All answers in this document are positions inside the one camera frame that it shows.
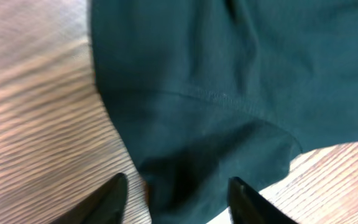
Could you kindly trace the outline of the black t-shirt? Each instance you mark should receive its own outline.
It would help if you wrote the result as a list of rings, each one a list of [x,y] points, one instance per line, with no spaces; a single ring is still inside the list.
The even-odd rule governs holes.
[[[153,223],[206,223],[301,153],[358,141],[358,0],[97,0],[96,86]]]

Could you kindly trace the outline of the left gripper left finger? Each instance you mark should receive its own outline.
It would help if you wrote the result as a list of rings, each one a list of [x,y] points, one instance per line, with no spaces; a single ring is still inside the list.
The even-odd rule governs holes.
[[[128,180],[118,173],[51,224],[122,224]]]

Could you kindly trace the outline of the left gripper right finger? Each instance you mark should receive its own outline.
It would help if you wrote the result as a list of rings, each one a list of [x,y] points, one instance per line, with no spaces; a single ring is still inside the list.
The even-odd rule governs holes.
[[[227,205],[232,224],[297,224],[239,177],[229,179]]]

